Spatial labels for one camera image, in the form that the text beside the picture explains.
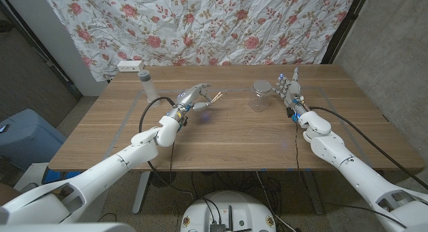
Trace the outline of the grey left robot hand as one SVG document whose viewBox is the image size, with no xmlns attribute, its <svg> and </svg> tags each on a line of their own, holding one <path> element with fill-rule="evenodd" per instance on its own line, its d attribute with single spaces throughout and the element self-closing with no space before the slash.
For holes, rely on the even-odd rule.
<svg viewBox="0 0 428 232">
<path fill-rule="evenodd" d="M 209 86 L 210 84 L 197 84 L 181 92 L 167 116 L 179 121 L 191 108 L 194 110 L 202 110 L 211 105 L 214 99 L 210 97 L 206 91 L 206 88 Z M 199 96 L 203 96 L 207 101 L 197 102 L 195 104 L 194 101 Z"/>
</svg>

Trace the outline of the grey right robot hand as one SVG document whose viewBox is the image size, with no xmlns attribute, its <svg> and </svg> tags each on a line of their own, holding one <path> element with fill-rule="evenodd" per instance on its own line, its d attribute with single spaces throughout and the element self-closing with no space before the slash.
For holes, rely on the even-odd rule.
<svg viewBox="0 0 428 232">
<path fill-rule="evenodd" d="M 304 105 L 304 97 L 301 92 L 301 86 L 298 82 L 299 69 L 296 67 L 292 79 L 280 74 L 276 88 L 272 88 L 286 106 L 287 116 L 297 120 L 301 115 L 308 112 L 309 109 Z"/>
</svg>

